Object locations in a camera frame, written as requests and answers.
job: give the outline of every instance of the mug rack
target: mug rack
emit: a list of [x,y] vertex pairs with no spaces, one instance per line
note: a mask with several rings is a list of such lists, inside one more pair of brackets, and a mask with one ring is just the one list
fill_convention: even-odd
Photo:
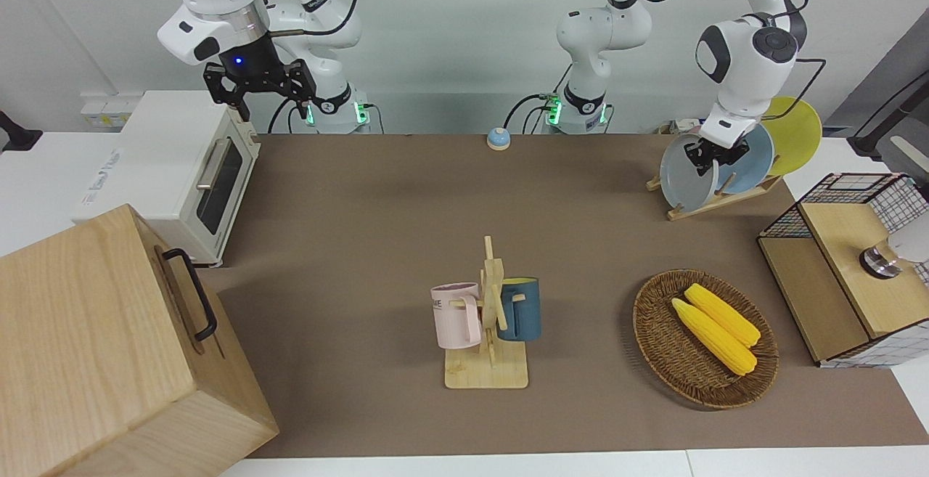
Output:
[[[500,294],[504,285],[504,260],[494,258],[491,236],[484,236],[484,268],[480,271],[481,313],[483,338],[471,348],[445,350],[445,386],[463,388],[525,388],[528,386],[528,365],[525,343],[497,338],[497,326],[507,330]],[[464,306],[464,301],[452,301]]]

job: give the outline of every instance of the mug handle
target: mug handle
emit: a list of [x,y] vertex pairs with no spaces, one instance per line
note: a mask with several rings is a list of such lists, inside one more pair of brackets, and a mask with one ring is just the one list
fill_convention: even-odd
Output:
[[520,307],[522,305],[517,305],[517,303],[525,301],[525,294],[522,292],[514,294],[511,301],[513,301],[513,325],[511,325],[513,326],[513,337],[518,338],[520,337]]
[[467,340],[470,342],[480,341],[478,300],[470,294],[462,295],[461,299],[464,299],[464,311],[467,312]]

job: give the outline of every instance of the wooden cabinet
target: wooden cabinet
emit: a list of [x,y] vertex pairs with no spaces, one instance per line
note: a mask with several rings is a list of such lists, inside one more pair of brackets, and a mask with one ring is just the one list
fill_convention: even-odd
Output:
[[881,280],[859,264],[860,252],[888,235],[872,206],[795,209],[809,237],[758,241],[813,360],[822,367],[890,367],[929,354],[929,289],[920,276],[905,269]]
[[124,205],[0,258],[0,475],[215,476],[275,437],[222,304],[166,248]]

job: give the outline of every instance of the brown tabletop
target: brown tabletop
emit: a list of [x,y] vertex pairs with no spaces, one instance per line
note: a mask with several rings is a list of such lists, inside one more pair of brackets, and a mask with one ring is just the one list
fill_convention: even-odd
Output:
[[[255,457],[407,456],[929,441],[889,370],[813,365],[756,235],[769,195],[676,222],[644,183],[666,136],[269,136],[220,292],[281,435]],[[530,385],[451,391],[429,288],[478,281],[484,235],[540,278]],[[631,305],[667,269],[741,289],[777,337],[769,393],[697,410],[641,360]]]

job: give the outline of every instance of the oven door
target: oven door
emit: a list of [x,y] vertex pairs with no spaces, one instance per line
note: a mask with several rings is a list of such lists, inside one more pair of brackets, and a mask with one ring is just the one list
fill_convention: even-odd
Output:
[[229,120],[226,130],[219,131],[202,173],[192,186],[195,198],[185,220],[207,252],[203,258],[195,258],[196,262],[219,262],[253,163],[242,136]]

